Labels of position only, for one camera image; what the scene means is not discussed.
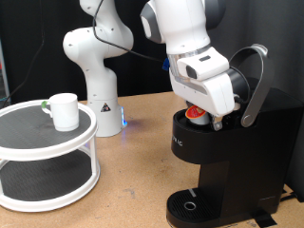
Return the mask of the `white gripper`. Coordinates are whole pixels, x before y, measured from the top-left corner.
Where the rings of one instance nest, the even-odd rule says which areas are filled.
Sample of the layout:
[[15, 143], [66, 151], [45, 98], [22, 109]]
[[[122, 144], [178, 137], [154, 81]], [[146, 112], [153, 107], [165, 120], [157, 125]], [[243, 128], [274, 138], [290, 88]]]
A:
[[227, 70], [202, 81], [170, 73], [170, 82], [175, 94], [186, 100], [187, 108], [196, 105], [209, 112], [214, 115], [213, 129], [222, 129], [221, 117], [235, 108], [233, 87]]

